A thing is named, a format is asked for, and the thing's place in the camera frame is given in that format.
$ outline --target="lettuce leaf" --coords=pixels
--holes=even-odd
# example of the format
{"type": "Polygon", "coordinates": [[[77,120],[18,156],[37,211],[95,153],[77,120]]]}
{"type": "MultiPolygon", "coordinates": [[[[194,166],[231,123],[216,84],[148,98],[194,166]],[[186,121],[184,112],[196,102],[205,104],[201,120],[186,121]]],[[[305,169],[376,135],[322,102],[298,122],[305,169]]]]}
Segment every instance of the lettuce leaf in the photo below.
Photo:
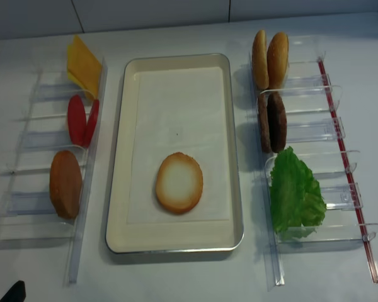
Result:
{"type": "MultiPolygon", "coordinates": [[[[291,147],[277,155],[270,176],[270,211],[276,233],[285,232],[289,227],[322,224],[326,204],[319,183],[291,147]]],[[[306,237],[310,233],[301,232],[296,237],[306,237]]]]}

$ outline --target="white tray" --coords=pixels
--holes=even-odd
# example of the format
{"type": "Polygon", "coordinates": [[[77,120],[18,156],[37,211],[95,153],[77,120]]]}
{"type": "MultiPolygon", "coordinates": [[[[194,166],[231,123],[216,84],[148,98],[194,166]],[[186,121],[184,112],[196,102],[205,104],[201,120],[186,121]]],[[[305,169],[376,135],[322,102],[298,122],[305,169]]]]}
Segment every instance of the white tray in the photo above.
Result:
{"type": "Polygon", "coordinates": [[[114,253],[230,251],[243,237],[230,68],[221,54],[138,59],[125,70],[106,243],[114,253]],[[203,171],[184,215],[156,202],[162,160],[181,151],[203,171]]]}

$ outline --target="red stripe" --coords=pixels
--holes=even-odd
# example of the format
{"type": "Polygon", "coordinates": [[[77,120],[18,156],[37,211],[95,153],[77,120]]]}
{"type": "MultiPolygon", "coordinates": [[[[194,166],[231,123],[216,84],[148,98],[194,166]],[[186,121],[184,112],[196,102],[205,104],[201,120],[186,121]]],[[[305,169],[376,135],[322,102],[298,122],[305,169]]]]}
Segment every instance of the red stripe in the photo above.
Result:
{"type": "MultiPolygon", "coordinates": [[[[318,65],[319,65],[319,70],[321,71],[321,75],[325,75],[326,71],[325,71],[325,67],[323,65],[323,61],[322,61],[321,58],[319,58],[319,60],[318,60],[318,65]]],[[[323,84],[325,86],[329,85],[328,79],[326,77],[323,77],[323,84]]],[[[331,108],[332,118],[336,118],[337,117],[336,110],[334,108],[334,102],[333,102],[332,94],[331,94],[331,91],[330,91],[329,88],[327,88],[327,90],[326,90],[326,97],[328,99],[329,107],[331,108]]],[[[339,143],[340,151],[342,151],[342,152],[346,151],[346,146],[345,146],[345,143],[344,143],[342,138],[338,139],[338,143],[339,143]]],[[[347,168],[349,166],[347,154],[346,153],[342,154],[342,158],[343,158],[343,164],[344,164],[345,168],[347,168]]],[[[346,171],[346,172],[347,172],[346,175],[347,175],[348,183],[353,184],[354,178],[353,178],[352,172],[351,171],[346,171]]],[[[354,204],[356,206],[359,206],[358,208],[355,209],[355,213],[357,215],[357,221],[358,221],[359,224],[364,224],[365,223],[364,222],[364,216],[363,216],[363,212],[362,212],[361,207],[360,207],[360,196],[358,196],[358,194],[354,194],[354,195],[355,195],[354,204]]],[[[367,227],[365,225],[360,226],[360,231],[361,231],[362,236],[367,235],[367,227]]],[[[365,253],[367,254],[367,260],[368,260],[368,265],[369,265],[370,272],[371,272],[372,281],[374,283],[378,283],[377,266],[375,265],[375,260],[374,260],[373,254],[372,254],[371,244],[370,244],[369,241],[364,241],[364,249],[365,249],[365,253]]]]}

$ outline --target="yellow cheese slice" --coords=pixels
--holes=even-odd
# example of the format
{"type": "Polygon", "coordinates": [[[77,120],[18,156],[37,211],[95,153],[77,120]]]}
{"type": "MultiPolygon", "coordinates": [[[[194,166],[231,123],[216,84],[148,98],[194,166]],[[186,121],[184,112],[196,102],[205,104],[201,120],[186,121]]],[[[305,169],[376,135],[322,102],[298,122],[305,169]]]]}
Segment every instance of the yellow cheese slice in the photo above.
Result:
{"type": "Polygon", "coordinates": [[[78,37],[67,48],[67,76],[83,89],[89,90],[98,98],[102,65],[78,37]]]}

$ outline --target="tomato slice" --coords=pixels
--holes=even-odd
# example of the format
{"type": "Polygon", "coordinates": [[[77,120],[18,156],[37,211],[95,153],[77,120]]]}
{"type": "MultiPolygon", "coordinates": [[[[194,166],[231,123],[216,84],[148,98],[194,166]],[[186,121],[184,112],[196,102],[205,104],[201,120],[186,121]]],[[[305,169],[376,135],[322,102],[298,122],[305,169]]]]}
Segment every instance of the tomato slice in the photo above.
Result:
{"type": "Polygon", "coordinates": [[[91,111],[89,112],[89,118],[87,121],[86,133],[84,135],[83,147],[88,148],[93,139],[96,121],[98,120],[98,113],[100,112],[100,102],[96,99],[94,100],[91,111]]]}
{"type": "Polygon", "coordinates": [[[87,127],[86,110],[79,95],[73,96],[67,109],[67,125],[71,142],[83,146],[84,134],[87,127]]]}

